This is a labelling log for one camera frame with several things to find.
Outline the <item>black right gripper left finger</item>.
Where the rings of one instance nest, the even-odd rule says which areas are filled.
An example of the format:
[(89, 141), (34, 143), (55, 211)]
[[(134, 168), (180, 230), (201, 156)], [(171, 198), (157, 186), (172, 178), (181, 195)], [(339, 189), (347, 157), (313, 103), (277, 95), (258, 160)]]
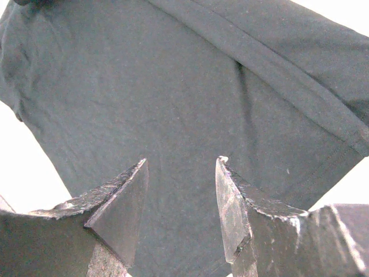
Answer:
[(1, 275), (126, 276), (134, 262), (148, 181), (143, 159), (53, 209), (1, 211)]

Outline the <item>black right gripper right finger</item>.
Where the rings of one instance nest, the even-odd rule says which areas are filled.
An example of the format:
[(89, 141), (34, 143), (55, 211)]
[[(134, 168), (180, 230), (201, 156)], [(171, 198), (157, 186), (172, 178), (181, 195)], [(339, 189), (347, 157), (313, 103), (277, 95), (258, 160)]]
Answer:
[(365, 276), (366, 206), (304, 211), (270, 198), (216, 160), (225, 259), (233, 276)]

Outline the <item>black t shirt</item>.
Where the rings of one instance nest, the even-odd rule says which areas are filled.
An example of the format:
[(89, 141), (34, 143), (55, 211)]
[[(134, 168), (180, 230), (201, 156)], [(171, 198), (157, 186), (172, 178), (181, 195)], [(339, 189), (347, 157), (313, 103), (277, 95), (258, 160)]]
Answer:
[(292, 1), (10, 1), (1, 101), (73, 196), (147, 158), (133, 276), (226, 276), (216, 158), (310, 208), (368, 156), (368, 38)]

